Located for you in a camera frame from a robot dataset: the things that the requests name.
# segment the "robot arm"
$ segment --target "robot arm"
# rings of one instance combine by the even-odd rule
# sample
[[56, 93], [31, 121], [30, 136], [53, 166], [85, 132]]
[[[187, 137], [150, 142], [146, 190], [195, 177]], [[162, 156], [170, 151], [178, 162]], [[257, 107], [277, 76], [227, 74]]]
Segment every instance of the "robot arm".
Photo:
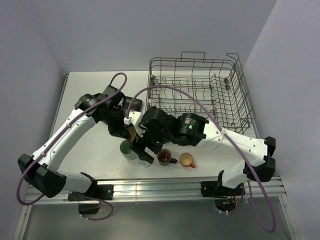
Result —
[[[149, 163], [154, 159], [145, 152], [145, 148], [157, 154], [163, 144], [170, 142], [180, 146], [217, 149], [239, 157], [237, 150], [224, 137], [227, 134], [248, 158], [262, 182], [268, 182], [275, 172], [275, 160], [271, 156], [276, 148], [276, 140], [272, 137], [256, 139], [224, 128], [219, 131], [213, 122], [202, 116], [184, 113], [175, 118], [156, 107], [149, 108], [143, 115], [131, 112], [129, 119], [125, 118], [124, 122], [132, 124], [137, 132], [131, 149], [140, 159]], [[220, 172], [217, 185], [235, 189], [248, 179], [255, 180], [245, 161], [241, 160], [237, 165]]]
[[[31, 156], [21, 155], [18, 159], [18, 165], [22, 173], [35, 159], [42, 156], [42, 159], [26, 175], [25, 180], [29, 184], [33, 185], [48, 198], [54, 197], [61, 191], [87, 193], [88, 196], [95, 191], [97, 181], [93, 177], [83, 172], [61, 172], [59, 167], [78, 140], [100, 121], [107, 124], [110, 135], [125, 139], [131, 138], [130, 131], [124, 125], [126, 97], [122, 92], [119, 92], [115, 97], [89, 111], [74, 122], [75, 118], [83, 111], [116, 91], [116, 88], [109, 85], [103, 93], [82, 96], [64, 124], [44, 145]], [[141, 101], [137, 100], [137, 102], [138, 109], [140, 109]], [[55, 142], [56, 136], [62, 133], [66, 126], [69, 127], [69, 130]], [[51, 146], [51, 148], [44, 154], [44, 150], [48, 146]]]

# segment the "white wall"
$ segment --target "white wall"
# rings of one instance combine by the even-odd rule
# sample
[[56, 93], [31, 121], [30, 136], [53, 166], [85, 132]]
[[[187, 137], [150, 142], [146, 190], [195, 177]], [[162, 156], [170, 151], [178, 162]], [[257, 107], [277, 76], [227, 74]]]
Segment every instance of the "white wall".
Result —
[[237, 52], [245, 63], [276, 0], [21, 2], [65, 71], [117, 71], [181, 51]]
[[22, 4], [0, 1], [1, 239], [12, 238], [21, 211], [17, 160], [49, 136], [62, 82], [60, 67]]
[[246, 65], [261, 136], [274, 157], [303, 239], [319, 239], [320, 1], [278, 0]]

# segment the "mug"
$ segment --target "mug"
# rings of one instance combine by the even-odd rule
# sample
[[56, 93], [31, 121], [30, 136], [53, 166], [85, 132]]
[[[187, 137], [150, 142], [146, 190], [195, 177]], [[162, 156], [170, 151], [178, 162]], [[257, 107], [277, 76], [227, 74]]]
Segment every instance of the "mug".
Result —
[[129, 142], [128, 140], [124, 140], [120, 144], [120, 152], [126, 159], [133, 160], [136, 159], [138, 155], [130, 148], [130, 145], [131, 142]]
[[190, 153], [182, 153], [180, 155], [180, 164], [184, 167], [192, 167], [193, 169], [196, 167], [193, 164], [194, 158], [192, 157], [192, 155]]
[[172, 153], [168, 149], [162, 149], [157, 155], [156, 155], [159, 164], [162, 166], [167, 166], [168, 164], [176, 164], [178, 162], [177, 159], [172, 158]]

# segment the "orange mug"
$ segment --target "orange mug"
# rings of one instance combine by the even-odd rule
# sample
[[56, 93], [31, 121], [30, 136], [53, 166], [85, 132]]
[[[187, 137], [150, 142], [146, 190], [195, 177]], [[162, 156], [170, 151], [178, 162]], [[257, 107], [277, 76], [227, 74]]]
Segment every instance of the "orange mug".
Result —
[[182, 153], [180, 155], [180, 164], [184, 167], [192, 167], [193, 169], [196, 167], [193, 164], [194, 158], [192, 157], [192, 155], [190, 153]]

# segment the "metal wire basket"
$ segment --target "metal wire basket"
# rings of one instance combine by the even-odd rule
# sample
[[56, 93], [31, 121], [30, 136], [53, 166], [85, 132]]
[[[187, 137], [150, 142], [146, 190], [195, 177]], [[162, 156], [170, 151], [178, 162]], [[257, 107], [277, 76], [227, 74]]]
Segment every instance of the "metal wire basket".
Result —
[[[201, 54], [201, 58], [186, 55]], [[178, 88], [199, 100], [219, 125], [244, 134], [255, 119], [245, 75], [236, 53], [228, 59], [207, 59], [205, 52], [183, 51], [180, 57], [150, 60], [149, 86]], [[152, 88], [147, 94], [148, 108], [155, 106], [175, 117], [189, 112], [208, 117], [193, 100], [168, 88]]]

